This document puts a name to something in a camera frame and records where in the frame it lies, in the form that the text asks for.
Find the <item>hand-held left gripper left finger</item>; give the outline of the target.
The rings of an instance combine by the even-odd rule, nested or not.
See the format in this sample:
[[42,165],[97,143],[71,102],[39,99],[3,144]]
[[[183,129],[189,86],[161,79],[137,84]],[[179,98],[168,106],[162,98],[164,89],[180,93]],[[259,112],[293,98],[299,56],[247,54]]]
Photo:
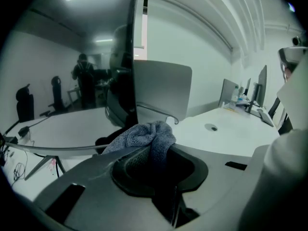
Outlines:
[[70,228],[172,228],[150,198],[134,197],[122,191],[112,180],[113,164],[137,150],[117,151],[91,157],[45,187],[34,203],[46,212],[52,205],[55,213],[67,205],[60,199],[70,186],[84,191],[64,221]]

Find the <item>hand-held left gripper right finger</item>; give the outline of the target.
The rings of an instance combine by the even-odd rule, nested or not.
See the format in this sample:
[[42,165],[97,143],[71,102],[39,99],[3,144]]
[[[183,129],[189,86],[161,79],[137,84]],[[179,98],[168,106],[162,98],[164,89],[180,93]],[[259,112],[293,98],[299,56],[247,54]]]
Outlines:
[[238,228],[263,167],[265,147],[251,157],[175,144],[168,151],[178,176],[174,228]]

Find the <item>dark blue cloth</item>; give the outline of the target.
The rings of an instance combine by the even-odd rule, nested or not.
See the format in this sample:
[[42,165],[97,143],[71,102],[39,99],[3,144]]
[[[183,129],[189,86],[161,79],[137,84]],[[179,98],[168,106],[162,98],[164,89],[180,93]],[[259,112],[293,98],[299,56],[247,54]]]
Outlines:
[[163,121],[155,121],[136,124],[124,131],[105,148],[103,154],[150,145],[149,164],[154,171],[162,173],[167,167],[168,150],[175,143],[171,126]]

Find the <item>wide black curved monitor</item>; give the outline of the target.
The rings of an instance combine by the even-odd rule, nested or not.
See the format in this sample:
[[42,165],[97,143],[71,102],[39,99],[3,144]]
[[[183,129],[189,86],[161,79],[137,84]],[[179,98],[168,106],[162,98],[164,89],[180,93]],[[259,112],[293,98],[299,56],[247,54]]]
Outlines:
[[0,130],[41,161],[101,153],[137,123],[137,0],[0,0]]

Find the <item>dark monitor with stand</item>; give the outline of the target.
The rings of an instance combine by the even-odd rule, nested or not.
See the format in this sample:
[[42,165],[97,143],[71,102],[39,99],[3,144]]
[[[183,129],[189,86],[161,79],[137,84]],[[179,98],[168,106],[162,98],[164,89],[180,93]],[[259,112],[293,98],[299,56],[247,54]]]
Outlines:
[[263,107],[267,87],[267,71],[267,65],[265,65],[258,76],[258,82],[254,84],[252,98],[250,99],[250,103],[245,110],[248,113],[251,112],[255,103],[257,103],[260,108]]

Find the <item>person in white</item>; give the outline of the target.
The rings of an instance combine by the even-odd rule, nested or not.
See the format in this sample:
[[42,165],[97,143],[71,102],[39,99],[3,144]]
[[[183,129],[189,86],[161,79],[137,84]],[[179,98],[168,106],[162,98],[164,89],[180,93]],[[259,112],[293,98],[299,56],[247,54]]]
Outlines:
[[238,231],[308,231],[308,52],[278,96],[293,129],[267,150]]

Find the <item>small dark keyboard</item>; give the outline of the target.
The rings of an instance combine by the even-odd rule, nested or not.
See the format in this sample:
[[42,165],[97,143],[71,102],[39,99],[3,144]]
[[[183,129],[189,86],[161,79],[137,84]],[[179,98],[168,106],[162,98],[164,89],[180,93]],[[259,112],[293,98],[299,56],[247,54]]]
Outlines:
[[268,124],[268,125],[271,126],[271,127],[274,127],[274,125],[273,125],[271,119],[270,119],[262,110],[258,111],[258,113],[259,113],[259,115],[260,115],[261,120],[262,120],[264,123]]

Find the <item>clear plastic bottle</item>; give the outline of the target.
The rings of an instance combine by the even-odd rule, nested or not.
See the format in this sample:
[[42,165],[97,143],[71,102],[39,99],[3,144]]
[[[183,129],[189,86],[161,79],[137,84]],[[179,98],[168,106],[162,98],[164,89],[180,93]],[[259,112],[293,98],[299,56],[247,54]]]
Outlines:
[[239,87],[235,86],[234,91],[232,92],[232,95],[231,95],[230,103],[229,103],[229,108],[232,110],[235,110],[236,108],[237,101],[238,101],[238,95],[239,95]]

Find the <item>black office chair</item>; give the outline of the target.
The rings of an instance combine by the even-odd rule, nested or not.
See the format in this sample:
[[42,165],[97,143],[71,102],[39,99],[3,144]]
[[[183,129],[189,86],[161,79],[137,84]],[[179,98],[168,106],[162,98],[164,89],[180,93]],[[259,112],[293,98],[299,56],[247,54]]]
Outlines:
[[[276,110],[279,107],[280,103],[281,103],[281,101],[277,97],[274,101],[273,106],[270,108],[270,110],[268,112],[268,114],[269,114],[269,116],[271,117],[272,120],[273,120],[273,118],[276,114]],[[281,117],[280,117],[279,122],[278,122],[277,129],[278,129],[278,133],[280,135],[289,133],[291,130],[293,130],[293,126],[291,124],[289,115],[287,114],[285,109],[283,109],[283,111],[282,111]]]

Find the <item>grey desk divider panel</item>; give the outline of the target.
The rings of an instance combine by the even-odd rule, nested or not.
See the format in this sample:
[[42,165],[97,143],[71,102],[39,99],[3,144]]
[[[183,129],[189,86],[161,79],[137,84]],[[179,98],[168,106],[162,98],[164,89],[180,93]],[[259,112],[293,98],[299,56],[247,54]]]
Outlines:
[[218,107],[222,107],[223,104],[229,104],[232,98],[233,91],[236,87],[239,87],[238,84],[228,80],[223,79],[222,90],[220,94],[220,99],[218,102]]
[[[135,100],[182,121],[190,97],[192,69],[189,66],[150,60],[135,60],[133,65]],[[137,107],[139,123],[166,121],[167,116]]]

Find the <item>bent metal rod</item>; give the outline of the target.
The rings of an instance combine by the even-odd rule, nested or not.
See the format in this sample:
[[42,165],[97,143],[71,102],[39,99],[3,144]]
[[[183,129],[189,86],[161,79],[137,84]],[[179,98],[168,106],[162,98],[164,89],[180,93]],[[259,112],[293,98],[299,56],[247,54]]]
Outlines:
[[180,122],[179,119],[178,119],[177,117],[175,117],[175,116],[173,116],[173,115],[171,115],[171,114],[169,114],[169,113],[166,113],[166,112],[164,112],[164,111],[160,111],[160,110],[158,110],[158,109],[156,109],[156,108],[150,107],[150,106],[148,106],[148,105],[141,104],[141,103],[137,103],[136,106],[137,106],[137,107],[144,108],[144,109],[147,109],[147,110],[151,110],[151,111],[153,111],[153,112],[156,112],[156,113],[161,114],[161,115],[165,115],[165,116],[167,116],[167,117],[172,117],[172,118],[174,119],[174,124],[175,124],[175,125],[177,125],[177,124]]

